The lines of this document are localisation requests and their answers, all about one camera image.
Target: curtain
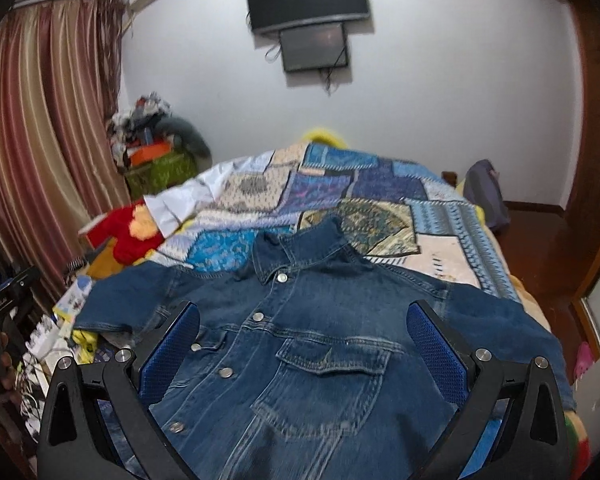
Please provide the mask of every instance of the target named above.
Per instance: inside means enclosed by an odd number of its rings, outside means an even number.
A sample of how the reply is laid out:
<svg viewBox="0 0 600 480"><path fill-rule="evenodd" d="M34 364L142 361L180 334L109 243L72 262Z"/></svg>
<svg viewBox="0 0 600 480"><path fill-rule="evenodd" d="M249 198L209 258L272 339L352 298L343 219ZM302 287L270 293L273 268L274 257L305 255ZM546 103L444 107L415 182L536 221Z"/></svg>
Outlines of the curtain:
<svg viewBox="0 0 600 480"><path fill-rule="evenodd" d="M122 75L122 0L98 0L98 48L100 49L100 86L105 122L118 111Z"/></svg>
<svg viewBox="0 0 600 480"><path fill-rule="evenodd" d="M100 9L56 0L0 23L0 241L53 300L78 229L129 200L107 140Z"/></svg>

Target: chest pocket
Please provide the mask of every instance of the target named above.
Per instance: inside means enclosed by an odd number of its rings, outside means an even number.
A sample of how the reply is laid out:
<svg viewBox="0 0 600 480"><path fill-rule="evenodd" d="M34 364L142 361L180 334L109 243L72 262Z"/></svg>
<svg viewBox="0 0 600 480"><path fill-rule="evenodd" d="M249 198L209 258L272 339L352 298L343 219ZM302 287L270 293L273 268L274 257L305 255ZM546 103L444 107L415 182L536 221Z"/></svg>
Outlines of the chest pocket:
<svg viewBox="0 0 600 480"><path fill-rule="evenodd" d="M287 339L276 354L278 371L252 409L285 438L356 434L390 355L371 344Z"/></svg>

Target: blue patterned blanket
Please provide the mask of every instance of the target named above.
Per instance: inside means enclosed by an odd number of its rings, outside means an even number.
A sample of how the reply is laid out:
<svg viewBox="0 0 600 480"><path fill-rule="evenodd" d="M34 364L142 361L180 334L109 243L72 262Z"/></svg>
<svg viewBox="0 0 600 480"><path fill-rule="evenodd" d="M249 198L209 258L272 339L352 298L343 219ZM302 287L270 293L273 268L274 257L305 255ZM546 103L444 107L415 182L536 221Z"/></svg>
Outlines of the blue patterned blanket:
<svg viewBox="0 0 600 480"><path fill-rule="evenodd" d="M151 260L201 272L235 270L258 231L290 234L337 212L350 243L372 262L519 301L474 206L415 162L295 144L253 157L221 185L218 197Z"/></svg>

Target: pile of clothes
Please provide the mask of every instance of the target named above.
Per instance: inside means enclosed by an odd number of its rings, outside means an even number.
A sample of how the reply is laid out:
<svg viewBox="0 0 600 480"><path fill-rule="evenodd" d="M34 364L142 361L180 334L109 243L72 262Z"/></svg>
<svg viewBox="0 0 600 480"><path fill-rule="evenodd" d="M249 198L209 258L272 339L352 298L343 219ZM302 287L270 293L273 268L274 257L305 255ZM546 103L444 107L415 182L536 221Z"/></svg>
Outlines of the pile of clothes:
<svg viewBox="0 0 600 480"><path fill-rule="evenodd" d="M121 173L131 166L132 150L158 140L169 142L176 150L182 150L193 158L211 156L206 142L193 124L174 115L171 105L156 92L139 98L133 110L113 116L111 154Z"/></svg>

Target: metal screw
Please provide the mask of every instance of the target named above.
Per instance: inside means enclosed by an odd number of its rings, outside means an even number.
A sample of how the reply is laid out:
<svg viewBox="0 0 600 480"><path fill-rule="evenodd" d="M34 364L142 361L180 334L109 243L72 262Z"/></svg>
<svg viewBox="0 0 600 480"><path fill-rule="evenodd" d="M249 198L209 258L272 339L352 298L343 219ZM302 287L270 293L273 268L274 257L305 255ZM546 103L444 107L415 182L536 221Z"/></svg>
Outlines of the metal screw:
<svg viewBox="0 0 600 480"><path fill-rule="evenodd" d="M128 348L123 348L116 352L116 361L119 363L126 363L129 359L131 359L131 350Z"/></svg>
<svg viewBox="0 0 600 480"><path fill-rule="evenodd" d="M491 352L486 348L478 348L475 351L475 356L480 359L480 361L491 361Z"/></svg>
<svg viewBox="0 0 600 480"><path fill-rule="evenodd" d="M549 361L547 361L546 358L542 357L541 355L539 355L538 357L536 357L534 359L534 362L536 363L536 366L538 368L542 368L542 369L547 368L548 365L549 365Z"/></svg>
<svg viewBox="0 0 600 480"><path fill-rule="evenodd" d="M58 361L58 368L61 370L66 370L69 366L71 366L72 359L69 356L64 356Z"/></svg>

